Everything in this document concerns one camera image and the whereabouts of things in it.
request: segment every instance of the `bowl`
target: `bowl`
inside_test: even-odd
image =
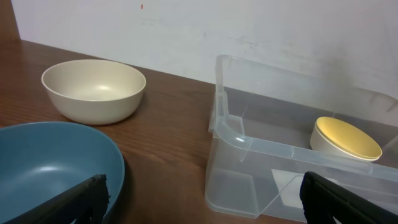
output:
[[[42,83],[65,117],[101,125],[120,121],[134,112],[146,79],[140,71],[122,63],[74,60],[47,69]]]
[[[0,129],[0,223],[95,174],[106,174],[105,220],[121,191],[124,162],[107,135],[82,124],[28,123]]]
[[[315,122],[310,145],[313,150],[365,162],[378,160],[379,144],[357,127],[336,118],[321,117]]]

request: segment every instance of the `blue bowl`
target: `blue bowl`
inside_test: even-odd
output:
[[[117,145],[94,128],[67,122],[0,129],[0,223],[95,174],[106,174],[109,218],[124,180]]]

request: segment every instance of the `wooden table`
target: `wooden table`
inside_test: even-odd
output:
[[[94,58],[26,41],[0,46],[0,127],[68,121],[41,84],[45,69]],[[128,119],[96,126],[119,146],[126,164],[111,223],[295,223],[265,215],[253,220],[206,206],[205,170],[214,85],[138,68],[147,78],[141,105]]]

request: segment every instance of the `black object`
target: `black object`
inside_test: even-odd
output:
[[[308,224],[398,223],[398,216],[314,172],[306,172],[300,188]]]
[[[108,203],[106,175],[94,175],[4,224],[100,224]]]

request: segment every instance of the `clear plastic container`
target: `clear plastic container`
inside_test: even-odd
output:
[[[398,214],[398,101],[374,91],[218,57],[206,201],[218,212],[305,222],[299,198],[314,171]],[[318,117],[362,129],[381,147],[373,163],[310,149]]]

